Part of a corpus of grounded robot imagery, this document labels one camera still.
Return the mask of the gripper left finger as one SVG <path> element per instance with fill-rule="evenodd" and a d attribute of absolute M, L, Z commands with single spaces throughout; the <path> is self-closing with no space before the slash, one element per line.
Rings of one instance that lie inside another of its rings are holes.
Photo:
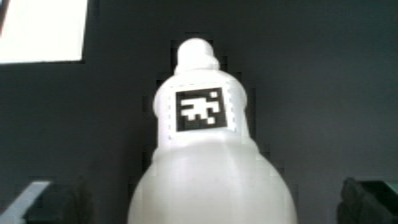
<path fill-rule="evenodd" d="M 0 213 L 0 224 L 76 223 L 73 188 L 51 181 L 32 181 Z"/>

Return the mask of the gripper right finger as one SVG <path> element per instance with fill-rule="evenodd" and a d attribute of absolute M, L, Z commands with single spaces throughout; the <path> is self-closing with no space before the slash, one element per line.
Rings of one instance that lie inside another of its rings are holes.
<path fill-rule="evenodd" d="M 337 224 L 398 224 L 398 180 L 345 179 Z"/>

